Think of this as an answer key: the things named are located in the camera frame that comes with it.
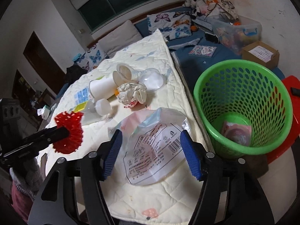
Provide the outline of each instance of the orange butterfly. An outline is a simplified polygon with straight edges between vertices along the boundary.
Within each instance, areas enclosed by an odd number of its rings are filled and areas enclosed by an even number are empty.
[[[183,22],[180,22],[179,20],[176,20],[176,22],[175,22],[173,28],[175,28],[175,27],[177,27],[177,26],[179,26],[179,25],[189,25],[189,23],[190,23],[190,22],[189,22],[188,19],[185,20],[185,21],[183,21]]]

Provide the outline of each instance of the green plastic basket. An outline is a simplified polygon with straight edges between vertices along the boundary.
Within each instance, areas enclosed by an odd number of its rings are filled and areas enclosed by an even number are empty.
[[[197,80],[194,100],[215,152],[224,158],[268,153],[283,143],[292,126],[284,84],[254,62],[227,60],[209,67]],[[251,125],[250,146],[222,136],[224,121]]]

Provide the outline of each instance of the metal screw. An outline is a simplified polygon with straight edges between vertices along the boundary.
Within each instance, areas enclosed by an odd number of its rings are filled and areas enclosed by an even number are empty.
[[[239,159],[238,159],[238,162],[239,162],[240,164],[245,164],[245,163],[246,163],[246,161],[245,161],[243,158],[239,158]]]
[[[88,157],[90,157],[90,158],[94,158],[96,156],[97,156],[97,152],[95,152],[95,151],[92,151],[88,154]]]
[[[214,158],[214,157],[215,157],[215,155],[214,155],[212,152],[206,153],[206,156],[207,156],[208,158]]]
[[[65,162],[65,160],[66,160],[66,158],[60,157],[59,159],[57,159],[56,162],[59,163],[59,164],[61,164],[61,163]]]

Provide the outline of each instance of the wooden headboard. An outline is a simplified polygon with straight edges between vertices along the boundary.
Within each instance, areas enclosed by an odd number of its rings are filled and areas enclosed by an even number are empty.
[[[147,15],[149,15],[149,14],[161,13],[161,12],[166,11],[166,10],[170,10],[170,9],[173,9],[173,8],[176,8],[176,7],[180,7],[180,6],[182,6],[183,3],[184,3],[184,1],[179,1],[179,2],[170,3],[170,4],[167,4],[167,5],[164,5],[164,6],[161,6],[161,7],[152,9],[152,10],[149,10],[146,13],[142,13],[142,14],[134,17],[133,19],[130,19],[130,21],[134,24],[134,23],[136,23],[136,22],[138,22],[138,21],[140,21],[142,19],[145,19],[147,17]],[[87,48],[91,48],[93,45],[95,45],[98,42],[98,40],[100,40],[104,36],[108,35],[110,32],[112,32],[113,30],[115,30],[119,26],[120,25],[112,28],[111,30],[109,30],[106,33],[104,33],[103,35],[99,36],[96,40],[93,40],[91,43],[89,43],[87,45]]]

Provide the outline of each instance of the quilted mattress pad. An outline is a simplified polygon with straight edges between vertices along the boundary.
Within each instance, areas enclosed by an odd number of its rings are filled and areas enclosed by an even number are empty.
[[[137,70],[156,68],[165,75],[166,85],[147,95],[147,107],[152,110],[159,107],[172,108],[183,113],[190,123],[192,139],[202,143],[206,148],[183,83],[174,67],[164,38],[158,30],[117,52],[114,58],[104,60],[96,69],[72,84],[61,98],[47,127],[51,128],[56,125],[54,117],[58,113],[68,111],[76,105],[74,95],[78,91],[87,87],[91,80],[116,70],[117,63],[127,63]],[[109,140],[108,129],[115,127],[132,113],[132,110],[125,109],[116,97],[111,97],[109,101],[112,107],[111,117],[107,121],[83,126],[83,142],[76,152],[69,155],[55,153],[52,145],[40,151],[38,163],[44,153],[48,154],[46,174],[59,157],[74,160],[82,158],[90,151],[97,150],[101,143]],[[83,204],[80,178],[75,179],[75,184],[77,202]],[[111,215],[142,224],[187,224],[199,198],[201,186],[202,182],[198,182],[191,175],[186,160],[155,184],[131,185],[118,173],[117,167],[105,182],[101,182],[101,189]]]

